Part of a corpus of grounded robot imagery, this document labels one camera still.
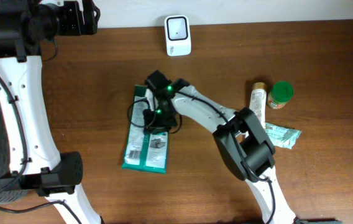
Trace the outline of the green 3M gloves package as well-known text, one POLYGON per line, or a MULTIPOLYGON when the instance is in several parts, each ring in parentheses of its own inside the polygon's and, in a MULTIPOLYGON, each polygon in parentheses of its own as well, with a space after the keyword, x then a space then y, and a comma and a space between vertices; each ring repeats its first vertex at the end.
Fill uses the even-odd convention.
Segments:
POLYGON ((127 110, 130 125, 122 168, 166 174, 168 133, 144 133, 144 110, 150 107, 152 107, 152 94, 146 87, 136 85, 133 102, 127 110))

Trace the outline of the white tube gold cap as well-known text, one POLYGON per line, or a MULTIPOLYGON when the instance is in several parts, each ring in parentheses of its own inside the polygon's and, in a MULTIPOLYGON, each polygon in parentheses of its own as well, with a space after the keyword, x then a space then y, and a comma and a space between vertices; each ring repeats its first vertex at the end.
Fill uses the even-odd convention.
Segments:
POLYGON ((266 107, 266 84, 263 82, 256 82, 252 85, 252 92, 250 96, 249 109, 254 112, 261 126, 265 129, 265 107, 266 107))

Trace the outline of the light green wipes packet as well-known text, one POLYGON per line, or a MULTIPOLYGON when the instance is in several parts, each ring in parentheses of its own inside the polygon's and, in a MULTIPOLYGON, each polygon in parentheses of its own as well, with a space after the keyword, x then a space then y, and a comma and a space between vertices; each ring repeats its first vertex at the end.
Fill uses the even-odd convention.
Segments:
POLYGON ((301 135, 300 130, 284 128, 270 123, 265 123, 265 131, 274 146, 285 149, 292 149, 301 135))

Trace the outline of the green lid jar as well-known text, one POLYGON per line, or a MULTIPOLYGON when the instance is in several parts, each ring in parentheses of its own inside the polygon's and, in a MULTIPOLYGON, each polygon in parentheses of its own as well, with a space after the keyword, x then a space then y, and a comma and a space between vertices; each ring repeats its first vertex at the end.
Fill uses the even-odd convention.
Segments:
POLYGON ((267 105, 272 109, 283 108, 293 97, 294 88, 289 82, 276 82, 267 97, 267 105))

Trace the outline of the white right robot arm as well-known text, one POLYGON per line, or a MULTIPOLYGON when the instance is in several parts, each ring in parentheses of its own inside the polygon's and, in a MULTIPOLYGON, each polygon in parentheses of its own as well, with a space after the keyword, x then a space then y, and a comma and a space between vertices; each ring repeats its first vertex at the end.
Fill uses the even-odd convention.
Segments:
POLYGON ((300 223, 277 180, 275 146, 255 113, 226 108, 199 93, 184 79, 169 80, 156 70, 146 80, 151 94, 144 110, 144 133, 170 132, 186 116, 208 130, 229 171, 251 189, 264 223, 300 223))

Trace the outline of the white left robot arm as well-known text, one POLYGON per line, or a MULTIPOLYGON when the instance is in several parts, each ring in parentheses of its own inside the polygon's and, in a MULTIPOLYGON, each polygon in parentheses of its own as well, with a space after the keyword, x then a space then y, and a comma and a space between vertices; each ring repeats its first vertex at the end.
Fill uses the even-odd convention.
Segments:
POLYGON ((0 1, 0 113, 9 143, 9 168, 0 197, 34 190, 66 223, 102 223, 81 184, 78 152, 61 153, 53 140, 42 93, 44 40, 97 33, 92 0, 0 1))

